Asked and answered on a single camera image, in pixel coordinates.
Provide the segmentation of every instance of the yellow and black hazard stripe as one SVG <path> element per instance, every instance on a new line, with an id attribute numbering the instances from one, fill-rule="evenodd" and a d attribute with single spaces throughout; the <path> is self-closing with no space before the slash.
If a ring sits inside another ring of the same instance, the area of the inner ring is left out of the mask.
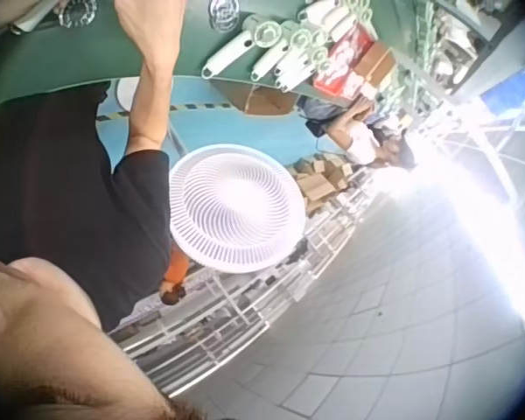
<path id="1" fill-rule="evenodd" d="M 183 105 L 171 105 L 170 111 L 194 111 L 198 109 L 231 109 L 234 106 L 231 103 L 185 103 Z M 98 123 L 112 120 L 127 118 L 129 111 L 113 112 L 112 114 L 98 115 L 95 120 Z"/>

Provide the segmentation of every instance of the black t-shirt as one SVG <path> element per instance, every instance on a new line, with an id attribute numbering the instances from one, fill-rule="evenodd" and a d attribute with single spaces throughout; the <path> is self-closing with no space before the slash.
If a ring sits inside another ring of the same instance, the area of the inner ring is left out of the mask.
<path id="1" fill-rule="evenodd" d="M 139 151 L 111 173 L 95 130 L 108 86 L 0 108 L 0 261 L 36 256 L 59 266 L 90 296 L 105 331 L 158 289 L 170 250 L 169 158 Z"/>

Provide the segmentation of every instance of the white shirt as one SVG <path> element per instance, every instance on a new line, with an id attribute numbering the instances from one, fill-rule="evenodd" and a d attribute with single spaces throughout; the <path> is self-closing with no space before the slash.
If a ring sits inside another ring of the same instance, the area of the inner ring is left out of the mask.
<path id="1" fill-rule="evenodd" d="M 348 158 L 359 165 L 371 164 L 376 158 L 375 147 L 379 147 L 372 130 L 363 122 L 356 122 L 349 134 L 352 145 L 346 151 Z"/>

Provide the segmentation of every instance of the white fan grille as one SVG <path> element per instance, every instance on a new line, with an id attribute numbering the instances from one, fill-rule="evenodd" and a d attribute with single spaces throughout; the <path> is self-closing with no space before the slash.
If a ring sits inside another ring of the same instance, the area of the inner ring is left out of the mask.
<path id="1" fill-rule="evenodd" d="M 291 175 L 257 150 L 198 149 L 170 173 L 171 234 L 199 263 L 230 273 L 276 264 L 302 238 L 304 200 Z"/>

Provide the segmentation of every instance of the man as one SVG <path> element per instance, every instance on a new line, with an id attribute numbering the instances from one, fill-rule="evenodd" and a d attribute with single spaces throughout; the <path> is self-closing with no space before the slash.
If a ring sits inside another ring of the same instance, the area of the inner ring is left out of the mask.
<path id="1" fill-rule="evenodd" d="M 108 84 L 0 108 L 0 261 L 38 257 L 60 267 L 90 296 L 104 331 L 156 292 L 169 265 L 169 161 L 161 147 L 183 3 L 115 2 L 144 61 L 125 156 L 113 173 L 95 130 Z M 181 15 L 167 16 L 168 8 Z"/>
<path id="2" fill-rule="evenodd" d="M 379 143 L 364 120 L 374 112 L 374 103 L 360 98 L 345 113 L 335 118 L 326 128 L 329 137 L 357 165 L 383 167 L 400 165 L 400 143 L 395 139 Z"/>
<path id="3" fill-rule="evenodd" d="M 171 244 L 169 269 L 164 274 L 164 279 L 159 288 L 161 301 L 166 305 L 176 305 L 185 298 L 186 290 L 183 287 L 186 272 L 189 269 L 189 257 L 174 241 Z"/>
<path id="4" fill-rule="evenodd" d="M 113 174 L 95 133 L 104 86 L 0 108 L 7 418 L 201 418 L 168 401 L 101 331 L 154 291 L 168 265 L 169 167 L 160 148 L 185 0 L 115 0 L 115 7 L 143 67 L 126 156 Z"/>

